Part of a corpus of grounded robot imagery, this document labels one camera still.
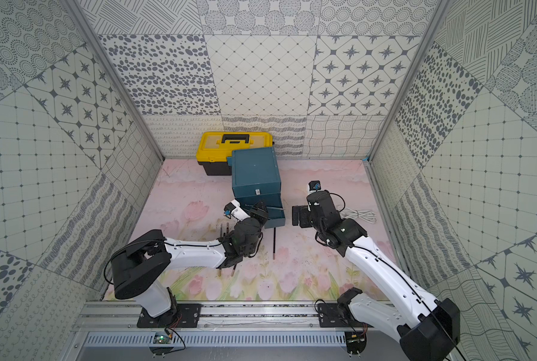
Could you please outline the teal drawer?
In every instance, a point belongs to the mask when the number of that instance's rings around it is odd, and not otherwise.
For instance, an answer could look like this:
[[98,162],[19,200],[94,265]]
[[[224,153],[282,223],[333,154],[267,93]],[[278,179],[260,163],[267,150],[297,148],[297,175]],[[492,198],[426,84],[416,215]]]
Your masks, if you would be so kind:
[[256,203],[262,201],[267,208],[268,221],[265,224],[266,229],[273,229],[277,227],[283,227],[286,224],[284,205],[279,193],[258,195],[252,197],[245,197],[243,203],[252,207]]

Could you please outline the teal drawer cabinet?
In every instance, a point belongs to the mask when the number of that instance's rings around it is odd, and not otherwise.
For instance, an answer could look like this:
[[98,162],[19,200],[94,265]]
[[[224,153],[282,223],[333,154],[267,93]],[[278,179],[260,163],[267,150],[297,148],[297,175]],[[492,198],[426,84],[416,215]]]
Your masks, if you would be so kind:
[[234,150],[231,157],[235,198],[281,192],[281,176],[274,147]]

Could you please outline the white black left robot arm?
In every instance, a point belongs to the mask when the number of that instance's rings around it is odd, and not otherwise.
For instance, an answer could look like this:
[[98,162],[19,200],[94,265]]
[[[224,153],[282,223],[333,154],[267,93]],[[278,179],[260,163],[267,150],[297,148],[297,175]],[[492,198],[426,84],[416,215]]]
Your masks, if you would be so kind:
[[155,319],[173,316],[177,301],[159,281],[164,272],[193,267],[228,269],[253,257],[269,220],[264,202],[245,210],[234,199],[225,206],[224,215],[236,219],[236,224],[214,241],[181,241],[164,236],[162,230],[151,230],[115,251],[107,263],[115,299],[132,299]]

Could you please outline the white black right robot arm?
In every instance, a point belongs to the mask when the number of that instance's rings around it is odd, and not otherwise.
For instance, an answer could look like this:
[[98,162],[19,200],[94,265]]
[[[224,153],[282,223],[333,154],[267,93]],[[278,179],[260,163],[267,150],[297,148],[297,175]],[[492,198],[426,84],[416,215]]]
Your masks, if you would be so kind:
[[337,251],[390,300],[384,305],[352,287],[337,299],[339,317],[349,325],[363,323],[393,338],[410,360],[448,360],[460,340],[458,306],[449,298],[438,299],[409,278],[355,219],[342,216],[333,196],[319,182],[310,182],[307,204],[293,207],[293,225],[314,228],[318,244]]

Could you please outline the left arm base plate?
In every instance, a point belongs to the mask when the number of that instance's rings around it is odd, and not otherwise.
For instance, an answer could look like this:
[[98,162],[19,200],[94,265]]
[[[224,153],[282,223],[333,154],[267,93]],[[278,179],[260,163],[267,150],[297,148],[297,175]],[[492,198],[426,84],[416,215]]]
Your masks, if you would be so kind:
[[142,308],[136,326],[139,329],[164,329],[172,326],[195,329],[198,326],[201,311],[202,304],[181,303],[158,317],[151,317],[148,311]]

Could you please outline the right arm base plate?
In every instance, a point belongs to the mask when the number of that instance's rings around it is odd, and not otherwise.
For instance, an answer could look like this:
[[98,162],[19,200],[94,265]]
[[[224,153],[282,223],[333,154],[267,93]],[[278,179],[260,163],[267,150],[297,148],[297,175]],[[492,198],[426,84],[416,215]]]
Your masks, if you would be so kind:
[[318,314],[320,328],[341,328],[353,327],[351,322],[342,317],[336,303],[327,303],[323,300],[317,300],[314,304]]

